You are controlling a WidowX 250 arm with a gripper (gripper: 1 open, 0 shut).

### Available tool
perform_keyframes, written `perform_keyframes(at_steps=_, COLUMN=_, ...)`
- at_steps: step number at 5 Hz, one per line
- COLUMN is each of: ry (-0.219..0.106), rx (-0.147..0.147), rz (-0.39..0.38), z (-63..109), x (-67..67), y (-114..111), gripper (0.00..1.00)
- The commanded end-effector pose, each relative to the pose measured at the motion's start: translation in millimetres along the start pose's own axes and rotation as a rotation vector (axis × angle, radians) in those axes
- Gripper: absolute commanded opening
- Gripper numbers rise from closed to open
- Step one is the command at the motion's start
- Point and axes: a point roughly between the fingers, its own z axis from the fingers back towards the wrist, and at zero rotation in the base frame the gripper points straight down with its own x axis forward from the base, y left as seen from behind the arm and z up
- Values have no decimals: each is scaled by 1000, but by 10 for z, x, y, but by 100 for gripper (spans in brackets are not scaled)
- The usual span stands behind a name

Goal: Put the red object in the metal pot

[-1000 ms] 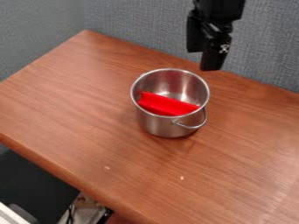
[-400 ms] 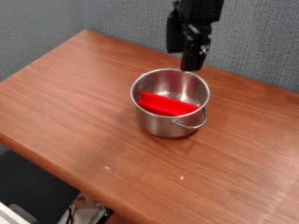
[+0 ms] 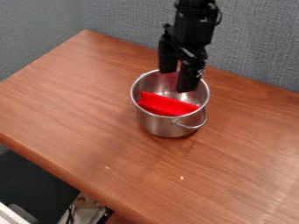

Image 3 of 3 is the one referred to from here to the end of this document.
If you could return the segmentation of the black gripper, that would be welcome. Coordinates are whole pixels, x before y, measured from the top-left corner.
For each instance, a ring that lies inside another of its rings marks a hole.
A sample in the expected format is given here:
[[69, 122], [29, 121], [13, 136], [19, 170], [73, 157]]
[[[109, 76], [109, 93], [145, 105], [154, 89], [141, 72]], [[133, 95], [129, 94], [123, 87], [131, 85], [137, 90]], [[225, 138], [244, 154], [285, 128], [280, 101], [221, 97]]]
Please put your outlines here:
[[217, 0], [177, 0], [174, 24], [165, 24], [159, 39], [159, 70], [174, 73], [181, 61], [177, 92], [197, 89], [206, 70], [208, 51], [214, 30], [221, 24]]

